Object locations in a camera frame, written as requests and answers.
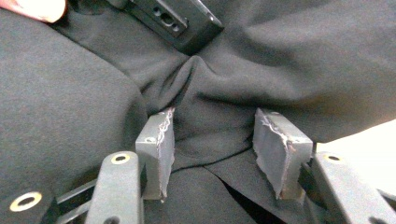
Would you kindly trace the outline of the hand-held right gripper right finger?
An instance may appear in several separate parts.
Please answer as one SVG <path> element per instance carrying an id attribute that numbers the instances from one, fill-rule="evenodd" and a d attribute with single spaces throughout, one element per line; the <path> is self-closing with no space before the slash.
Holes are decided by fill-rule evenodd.
<path id="1" fill-rule="evenodd" d="M 280 113 L 258 108 L 255 113 L 253 149 L 278 200 L 303 195 L 298 183 L 300 167 L 310 161 L 313 141 Z"/>

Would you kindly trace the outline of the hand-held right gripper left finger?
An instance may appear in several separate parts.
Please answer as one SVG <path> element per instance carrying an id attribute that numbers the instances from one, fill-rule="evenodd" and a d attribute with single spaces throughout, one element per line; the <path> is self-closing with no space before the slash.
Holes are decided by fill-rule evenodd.
<path id="1" fill-rule="evenodd" d="M 140 167 L 146 168 L 147 183 L 142 191 L 144 200 L 164 200 L 175 162 L 175 109 L 167 108 L 151 116 L 135 141 Z"/>

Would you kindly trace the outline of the black pants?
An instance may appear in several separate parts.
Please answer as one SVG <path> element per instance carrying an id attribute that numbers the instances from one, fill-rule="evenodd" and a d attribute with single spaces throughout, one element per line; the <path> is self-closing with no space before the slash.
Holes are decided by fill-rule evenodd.
<path id="1" fill-rule="evenodd" d="M 396 0 L 203 0 L 223 24 L 185 55 L 106 0 L 46 24 L 0 9 L 0 201 L 62 195 L 173 107 L 176 160 L 147 224 L 304 224 L 252 148 L 274 110 L 325 143 L 396 119 Z"/>

